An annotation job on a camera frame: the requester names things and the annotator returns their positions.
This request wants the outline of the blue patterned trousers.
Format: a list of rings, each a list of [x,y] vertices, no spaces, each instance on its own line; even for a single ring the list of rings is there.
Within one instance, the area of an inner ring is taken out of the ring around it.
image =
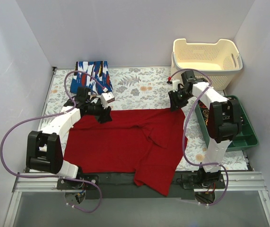
[[[107,61],[77,61],[75,70],[84,71],[91,77],[79,72],[74,73],[70,86],[71,93],[75,94],[78,87],[87,87],[97,95],[102,94],[104,88],[108,92],[113,91]]]

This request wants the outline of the red garment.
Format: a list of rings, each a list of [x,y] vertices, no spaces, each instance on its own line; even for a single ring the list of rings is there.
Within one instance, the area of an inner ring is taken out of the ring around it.
[[[183,157],[183,111],[116,110],[111,117],[83,116],[69,131],[64,160],[84,173],[134,173],[137,186],[167,196]]]

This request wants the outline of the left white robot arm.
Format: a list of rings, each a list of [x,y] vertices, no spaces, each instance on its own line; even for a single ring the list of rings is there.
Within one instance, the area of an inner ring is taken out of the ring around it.
[[[112,92],[91,97],[91,89],[79,87],[57,115],[40,131],[32,131],[27,137],[26,167],[68,178],[73,189],[83,186],[84,177],[79,167],[63,159],[61,139],[84,116],[91,115],[99,123],[112,121],[110,103],[115,100]]]

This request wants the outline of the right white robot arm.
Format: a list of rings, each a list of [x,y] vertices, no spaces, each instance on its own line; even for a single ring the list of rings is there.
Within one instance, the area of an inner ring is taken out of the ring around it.
[[[209,110],[207,131],[209,145],[203,161],[199,167],[194,182],[203,188],[208,188],[220,180],[221,164],[228,146],[242,130],[241,107],[237,100],[230,100],[222,96],[212,86],[212,80],[205,73],[197,78],[195,69],[179,70],[181,79],[169,76],[167,82],[171,84],[169,91],[170,109],[176,111],[188,104],[192,97],[196,98],[190,112],[202,102]]]

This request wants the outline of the cream plastic laundry basket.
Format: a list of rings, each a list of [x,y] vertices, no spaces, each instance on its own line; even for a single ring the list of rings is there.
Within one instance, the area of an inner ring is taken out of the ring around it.
[[[181,69],[196,69],[208,75],[216,90],[224,90],[243,68],[238,48],[233,41],[189,43],[185,38],[174,40],[171,55],[173,79],[181,79]]]

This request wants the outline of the dark brown rolled belt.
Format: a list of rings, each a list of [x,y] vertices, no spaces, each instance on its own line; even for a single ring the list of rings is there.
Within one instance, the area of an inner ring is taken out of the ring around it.
[[[205,105],[199,106],[204,122],[208,121],[209,109]]]

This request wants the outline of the floral table mat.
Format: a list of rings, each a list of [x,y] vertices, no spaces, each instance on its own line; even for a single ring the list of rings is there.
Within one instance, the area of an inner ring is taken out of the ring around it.
[[[69,69],[56,69],[46,95],[42,115],[60,112],[68,96],[66,87],[71,85],[72,77],[66,78]],[[171,86],[167,84],[169,67],[152,68],[109,68],[115,101],[112,110],[163,109],[169,108],[168,96]],[[193,163],[201,162],[206,154],[206,144],[195,113],[190,116],[186,136],[188,145],[186,156]]]

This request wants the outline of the green compartment tray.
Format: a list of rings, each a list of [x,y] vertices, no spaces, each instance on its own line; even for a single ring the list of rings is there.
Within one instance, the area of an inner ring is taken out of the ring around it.
[[[237,100],[240,103],[240,107],[241,107],[241,123],[242,123],[242,131],[241,133],[239,133],[235,140],[233,140],[231,142],[231,144],[228,146],[228,148],[226,149],[226,152],[231,152],[231,151],[239,151],[239,150],[246,150],[246,149],[250,149],[252,147],[255,147],[259,144],[257,135],[255,134],[255,131],[249,121],[249,118],[247,117],[247,114],[244,110],[244,108],[242,107],[242,104],[240,102],[240,100],[238,99],[237,96],[234,95],[230,95],[230,96],[226,96],[226,98],[228,99],[234,99]],[[206,143],[206,146],[209,146],[209,134],[207,131],[207,125],[208,125],[208,121],[204,122],[201,111],[199,106],[204,105],[203,102],[198,101],[198,104],[195,107],[195,113],[199,122],[199,126],[204,138],[204,141]]]

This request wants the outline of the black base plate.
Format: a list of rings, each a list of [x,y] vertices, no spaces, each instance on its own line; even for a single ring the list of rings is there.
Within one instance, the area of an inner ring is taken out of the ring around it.
[[[83,174],[82,178],[99,186],[104,199],[134,199],[134,198],[164,198],[165,196],[156,190],[143,185],[137,186],[134,181],[134,173],[97,173]],[[201,190],[205,192],[210,188],[210,192],[225,189],[223,175],[213,183],[202,183],[198,180],[196,171],[177,171],[169,187],[168,198],[181,198],[184,200],[193,200],[194,191]],[[86,199],[98,199],[99,192],[93,185],[81,182],[74,182],[60,178],[57,181],[56,189],[72,192],[85,191]]]

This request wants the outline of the aluminium rail frame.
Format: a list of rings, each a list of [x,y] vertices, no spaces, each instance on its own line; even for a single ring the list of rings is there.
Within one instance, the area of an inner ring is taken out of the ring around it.
[[[190,175],[191,172],[176,172],[172,183],[172,186],[178,185],[185,189],[194,189],[196,192],[202,191],[202,187],[188,186],[185,183],[178,182],[182,177]],[[22,177],[18,177],[13,190],[19,192],[48,192],[48,191],[69,191],[78,192],[80,186],[72,186],[68,181],[58,178],[36,178],[37,173],[23,174]],[[216,183],[216,190],[223,191],[224,186],[228,184],[227,189],[229,191],[265,191],[267,190],[266,183],[260,172],[252,171],[229,171],[228,177],[223,173],[219,182]],[[92,175],[86,176],[88,181],[96,182],[96,184],[102,188],[105,186],[133,186],[137,188],[133,183],[133,174],[97,174],[96,177]]]

